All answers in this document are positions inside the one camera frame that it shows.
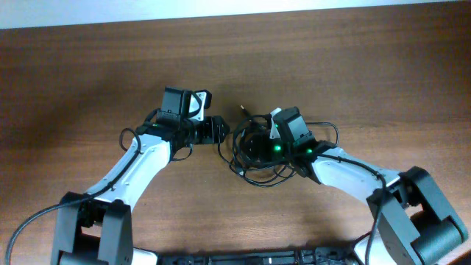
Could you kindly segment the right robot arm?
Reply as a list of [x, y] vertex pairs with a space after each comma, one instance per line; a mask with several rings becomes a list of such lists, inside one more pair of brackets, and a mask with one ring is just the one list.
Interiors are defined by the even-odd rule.
[[354, 246], [361, 264], [434, 264], [463, 244], [469, 233], [433, 177], [375, 166], [336, 143], [316, 140], [297, 107], [277, 108], [252, 122], [241, 138], [248, 161], [290, 166], [302, 177], [337, 188], [367, 205], [369, 235]]

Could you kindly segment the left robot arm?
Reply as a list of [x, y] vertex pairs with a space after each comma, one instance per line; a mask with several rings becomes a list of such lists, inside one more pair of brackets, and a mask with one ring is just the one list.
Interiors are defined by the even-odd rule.
[[220, 144], [230, 128], [206, 116], [212, 95], [167, 87], [162, 105], [132, 130], [118, 163], [85, 193], [68, 192], [57, 213], [52, 264], [157, 264], [158, 255], [135, 247], [132, 211], [158, 172], [182, 148]]

